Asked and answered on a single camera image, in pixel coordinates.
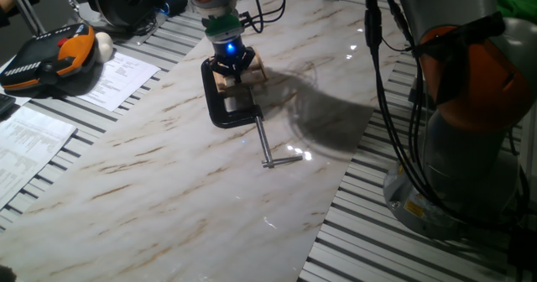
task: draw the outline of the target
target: black cable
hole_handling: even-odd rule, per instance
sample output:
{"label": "black cable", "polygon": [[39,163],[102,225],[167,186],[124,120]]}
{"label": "black cable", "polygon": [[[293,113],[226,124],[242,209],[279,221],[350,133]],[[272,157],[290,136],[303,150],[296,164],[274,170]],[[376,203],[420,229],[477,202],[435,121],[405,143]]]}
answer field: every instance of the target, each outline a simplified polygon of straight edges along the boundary
{"label": "black cable", "polygon": [[132,30],[132,34],[142,36],[153,31],[157,25],[157,16],[156,13],[151,13],[146,19],[140,22],[138,27]]}
{"label": "black cable", "polygon": [[258,33],[258,34],[261,34],[263,32],[263,29],[264,29],[264,26],[265,26],[265,23],[264,23],[264,20],[263,20],[263,11],[261,10],[261,2],[259,0],[255,0],[255,3],[258,7],[258,17],[259,17],[259,22],[261,23],[261,25],[259,26],[259,29],[255,26],[256,23],[254,23],[253,21],[253,18],[250,18],[250,25],[252,26],[253,30]]}
{"label": "black cable", "polygon": [[391,50],[396,51],[396,52],[408,52],[408,51],[411,51],[411,50],[412,50],[412,47],[409,47],[409,48],[406,48],[406,49],[403,49],[403,50],[395,49],[395,48],[392,47],[390,44],[388,44],[388,42],[387,42],[386,39],[384,39],[384,38],[383,38],[383,42],[386,44],[386,46],[388,46],[388,48],[390,48]]}
{"label": "black cable", "polygon": [[511,144],[511,153],[513,153],[514,156],[519,156],[519,152],[517,152],[517,149],[514,147],[513,128],[514,127],[511,127],[509,129],[509,143]]}
{"label": "black cable", "polygon": [[[511,145],[511,153],[513,153],[514,156],[519,156],[519,152],[517,152],[516,147],[514,146],[514,137],[513,137],[513,127],[511,127],[508,131],[509,133],[509,144]],[[526,178],[526,174],[524,173],[524,170],[522,170],[522,166],[519,167],[519,177],[520,177],[520,185],[522,186],[522,202],[521,207],[519,208],[519,217],[522,217],[524,214],[527,213],[534,213],[534,211],[531,211],[529,209],[529,182]]]}
{"label": "black cable", "polygon": [[[404,37],[409,41],[410,47],[409,50],[412,50],[415,47],[414,44],[414,38],[412,37],[412,34],[409,30],[409,25],[406,21],[406,18],[404,17],[401,8],[399,5],[395,2],[395,0],[386,0],[388,2],[388,5],[390,7],[391,14],[394,16],[395,22],[403,32]],[[425,177],[425,173],[423,171],[423,167],[421,165],[420,161],[420,152],[419,152],[419,145],[418,145],[418,134],[420,130],[420,121],[421,121],[421,108],[423,105],[423,71],[421,70],[421,64],[418,58],[415,58],[416,65],[418,67],[418,75],[417,75],[417,93],[418,96],[416,97],[416,101],[414,102],[414,106],[412,108],[411,113],[411,119],[410,119],[410,125],[409,125],[409,151],[411,154],[411,158],[416,160],[418,169],[421,173],[421,176],[423,176],[425,181],[422,181],[420,176],[414,175],[416,178],[416,184],[420,185],[420,188],[424,189],[428,195],[432,196],[432,199],[430,201],[440,201],[440,198],[438,198],[438,195],[433,190],[432,186],[427,182],[427,179]]]}
{"label": "black cable", "polygon": [[[279,12],[279,16],[277,18],[272,19],[272,20],[268,20],[268,21],[264,21],[264,22],[265,23],[274,23],[274,22],[277,22],[278,20],[280,20],[284,16],[286,6],[287,6],[287,0],[282,0],[282,4],[279,6],[278,9],[275,9],[275,10],[267,12],[267,13],[263,13],[263,16],[267,16],[267,15]],[[260,16],[261,16],[261,14],[253,17],[252,19],[260,18]]]}
{"label": "black cable", "polygon": [[401,144],[399,135],[392,121],[391,115],[389,114],[388,103],[386,101],[386,94],[383,88],[382,77],[380,75],[380,64],[378,57],[378,47],[382,42],[382,17],[380,13],[380,8],[378,7],[377,0],[366,0],[366,5],[368,10],[366,12],[366,41],[371,50],[371,56],[373,57],[373,65],[375,66],[375,73],[377,77],[377,95],[378,95],[378,105],[380,107],[381,113],[383,114],[384,124],[386,125],[386,130],[390,138],[390,142],[394,147],[394,151],[397,154],[397,158],[400,164],[403,166],[404,172],[409,177],[412,185],[420,192],[425,192],[422,189],[422,186],[418,185],[414,181],[413,176],[418,176],[414,166],[408,166],[410,164],[409,158],[404,151],[404,147]]}

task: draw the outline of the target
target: wire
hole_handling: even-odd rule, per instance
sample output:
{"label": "wire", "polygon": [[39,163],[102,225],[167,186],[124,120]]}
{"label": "wire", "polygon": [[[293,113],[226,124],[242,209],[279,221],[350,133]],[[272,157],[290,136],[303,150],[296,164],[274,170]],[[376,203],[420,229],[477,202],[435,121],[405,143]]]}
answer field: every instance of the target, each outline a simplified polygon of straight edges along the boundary
{"label": "wire", "polygon": [[259,26],[259,29],[255,26],[256,23],[253,22],[253,18],[249,18],[249,20],[250,20],[250,25],[252,26],[253,30],[258,34],[261,34],[265,26],[265,23],[263,21],[263,11],[261,10],[261,2],[259,0],[255,0],[255,3],[256,3],[256,6],[258,7],[258,13],[259,13],[258,17],[259,17],[259,22],[261,23],[261,25]]}
{"label": "wire", "polygon": [[134,35],[146,35],[153,31],[157,27],[157,16],[156,13],[151,13],[146,19],[140,22],[135,29],[132,30]]}
{"label": "wire", "polygon": [[[267,16],[267,15],[279,12],[279,16],[277,18],[272,19],[272,20],[268,20],[268,21],[264,21],[264,22],[265,23],[274,23],[274,22],[277,22],[278,20],[280,20],[284,16],[286,6],[287,6],[287,0],[282,0],[282,4],[279,6],[278,9],[275,9],[275,10],[267,12],[267,13],[263,13],[263,16]],[[261,15],[262,14],[259,14],[259,15],[255,16],[255,17],[253,17],[252,19],[261,18]]]}
{"label": "wire", "polygon": [[[401,12],[401,9],[399,8],[399,5],[394,0],[387,0],[388,5],[390,8],[392,8],[392,14],[394,15],[394,18],[396,20],[396,23],[400,26],[401,30],[403,31],[404,37],[409,41],[410,43],[410,49],[412,50],[414,48],[414,38],[412,37],[412,34],[409,31],[408,24],[406,23],[406,19],[404,18],[404,15]],[[417,97],[416,101],[414,102],[414,106],[412,108],[412,114],[410,119],[410,125],[409,125],[409,151],[410,156],[412,160],[416,160],[418,169],[421,173],[421,176],[425,181],[422,181],[421,176],[414,173],[414,176],[409,176],[411,181],[413,181],[414,187],[416,187],[418,190],[421,189],[420,193],[427,198],[429,201],[435,203],[435,201],[439,201],[441,203],[440,198],[436,195],[432,187],[429,185],[429,183],[426,180],[423,167],[420,163],[420,156],[419,156],[419,150],[418,150],[418,133],[419,133],[419,127],[420,127],[420,120],[421,120],[421,105],[422,103],[422,97],[423,97],[423,72],[421,70],[421,65],[419,62],[419,59],[416,60],[416,65],[418,67],[418,76],[417,76]]]}
{"label": "wire", "polygon": [[[425,85],[425,93],[429,92],[427,88],[427,82]],[[421,166],[425,167],[425,147],[427,146],[427,132],[429,131],[429,96],[425,96],[425,131],[423,135],[423,146],[421,147]]]}
{"label": "wire", "polygon": [[386,93],[384,91],[382,76],[380,75],[380,64],[378,58],[378,49],[371,50],[371,55],[373,57],[373,66],[375,67],[375,75],[377,77],[377,96],[378,96],[378,105],[380,107],[381,113],[383,114],[384,124],[386,125],[386,130],[388,131],[388,136],[390,138],[390,143],[394,147],[394,151],[397,154],[397,158],[400,164],[403,166],[404,172],[409,177],[410,183],[418,190],[420,193],[424,193],[425,190],[421,185],[415,182],[413,176],[417,176],[417,173],[414,169],[414,166],[408,166],[410,164],[407,154],[404,152],[403,145],[399,139],[399,135],[392,121],[392,117],[389,113],[388,103],[386,102]]}
{"label": "wire", "polygon": [[[511,145],[511,153],[513,153],[515,157],[518,157],[519,152],[517,152],[517,149],[514,146],[513,128],[514,126],[512,126],[508,131],[509,143]],[[518,215],[519,217],[522,217],[523,215],[528,214],[528,213],[535,214],[533,210],[529,209],[529,191],[530,191],[529,182],[528,182],[528,179],[526,178],[526,174],[524,173],[524,170],[522,169],[522,165],[519,166],[519,177],[520,177],[520,185],[522,186],[522,202],[521,202],[521,207],[519,208]]]}
{"label": "wire", "polygon": [[514,156],[519,156],[519,152],[517,152],[517,149],[514,147],[513,128],[514,127],[511,127],[509,129],[509,143],[511,145],[511,153],[513,153]]}
{"label": "wire", "polygon": [[396,51],[396,52],[407,52],[407,51],[411,51],[411,50],[412,50],[412,47],[405,48],[405,49],[403,49],[403,50],[395,49],[395,48],[392,47],[390,44],[388,44],[388,42],[387,42],[386,39],[384,39],[384,38],[383,38],[383,42],[386,44],[386,46],[388,46],[388,48],[390,48],[391,50]]}

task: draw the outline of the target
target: yellow label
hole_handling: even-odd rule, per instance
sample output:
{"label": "yellow label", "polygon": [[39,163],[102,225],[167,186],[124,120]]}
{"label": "yellow label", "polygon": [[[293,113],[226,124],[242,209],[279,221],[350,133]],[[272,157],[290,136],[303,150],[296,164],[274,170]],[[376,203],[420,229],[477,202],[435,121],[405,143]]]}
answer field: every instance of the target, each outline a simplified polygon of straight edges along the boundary
{"label": "yellow label", "polygon": [[423,213],[424,213],[423,207],[418,206],[417,204],[413,203],[410,200],[406,201],[406,204],[404,205],[404,209],[409,211],[412,215],[415,215],[419,218],[422,218]]}

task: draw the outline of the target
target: white ball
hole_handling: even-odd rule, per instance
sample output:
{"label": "white ball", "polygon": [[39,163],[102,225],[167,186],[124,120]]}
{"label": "white ball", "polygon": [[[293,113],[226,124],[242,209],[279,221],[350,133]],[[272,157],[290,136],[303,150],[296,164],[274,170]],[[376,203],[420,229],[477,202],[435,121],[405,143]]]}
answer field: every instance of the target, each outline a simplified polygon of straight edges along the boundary
{"label": "white ball", "polygon": [[97,63],[104,64],[112,57],[114,43],[110,35],[103,32],[95,34],[95,40],[97,43],[96,61]]}

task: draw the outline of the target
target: orange device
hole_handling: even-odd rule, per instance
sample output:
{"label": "orange device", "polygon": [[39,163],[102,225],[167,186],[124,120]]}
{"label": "orange device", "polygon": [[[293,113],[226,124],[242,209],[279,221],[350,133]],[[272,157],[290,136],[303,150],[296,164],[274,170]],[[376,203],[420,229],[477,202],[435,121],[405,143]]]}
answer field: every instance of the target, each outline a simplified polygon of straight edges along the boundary
{"label": "orange device", "polygon": [[54,85],[59,77],[88,71],[95,62],[95,34],[83,23],[53,30],[26,42],[0,75],[5,91]]}

